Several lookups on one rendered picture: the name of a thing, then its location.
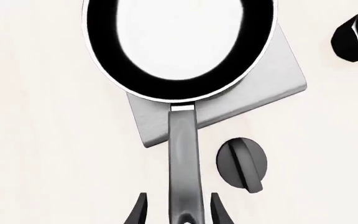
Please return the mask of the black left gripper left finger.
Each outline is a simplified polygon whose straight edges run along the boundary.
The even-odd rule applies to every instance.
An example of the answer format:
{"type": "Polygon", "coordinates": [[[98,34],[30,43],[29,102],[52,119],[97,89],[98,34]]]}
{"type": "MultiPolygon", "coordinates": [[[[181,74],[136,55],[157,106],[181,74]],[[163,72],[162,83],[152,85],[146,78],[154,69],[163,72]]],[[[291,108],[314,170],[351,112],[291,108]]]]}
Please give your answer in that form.
{"type": "Polygon", "coordinates": [[[147,209],[147,194],[142,192],[139,194],[139,197],[124,224],[145,224],[147,218],[147,209]]]}

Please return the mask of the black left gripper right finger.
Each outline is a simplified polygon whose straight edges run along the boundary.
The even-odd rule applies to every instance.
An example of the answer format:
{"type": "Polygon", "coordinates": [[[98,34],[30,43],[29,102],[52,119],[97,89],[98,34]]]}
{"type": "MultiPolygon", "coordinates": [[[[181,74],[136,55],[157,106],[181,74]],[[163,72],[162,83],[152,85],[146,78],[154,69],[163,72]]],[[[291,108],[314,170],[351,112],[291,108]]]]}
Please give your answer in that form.
{"type": "Polygon", "coordinates": [[[213,224],[234,224],[233,220],[231,220],[231,217],[224,208],[219,194],[211,194],[210,207],[213,224]]]}

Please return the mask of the round black stove knob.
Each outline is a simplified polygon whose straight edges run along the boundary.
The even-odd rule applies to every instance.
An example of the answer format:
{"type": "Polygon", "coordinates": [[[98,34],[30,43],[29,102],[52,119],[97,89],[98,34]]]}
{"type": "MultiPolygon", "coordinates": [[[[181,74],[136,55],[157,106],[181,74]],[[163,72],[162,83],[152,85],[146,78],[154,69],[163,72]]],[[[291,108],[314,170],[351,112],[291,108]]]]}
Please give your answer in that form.
{"type": "Polygon", "coordinates": [[[216,156],[219,175],[229,185],[246,189],[250,194],[263,190],[267,172],[267,156],[258,143],[247,138],[226,141],[216,156]]]}

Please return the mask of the flat grey stove plate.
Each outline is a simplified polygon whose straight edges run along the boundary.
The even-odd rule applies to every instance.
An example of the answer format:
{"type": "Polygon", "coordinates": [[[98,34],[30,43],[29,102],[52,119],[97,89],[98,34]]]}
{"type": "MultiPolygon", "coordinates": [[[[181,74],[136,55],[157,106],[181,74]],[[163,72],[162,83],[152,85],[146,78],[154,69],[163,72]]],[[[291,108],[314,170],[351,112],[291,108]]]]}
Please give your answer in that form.
{"type": "MultiPolygon", "coordinates": [[[[307,89],[306,78],[280,26],[276,26],[264,56],[238,84],[196,102],[198,128],[205,128],[307,89]]],[[[168,139],[167,103],[127,95],[144,147],[168,139]]]]}

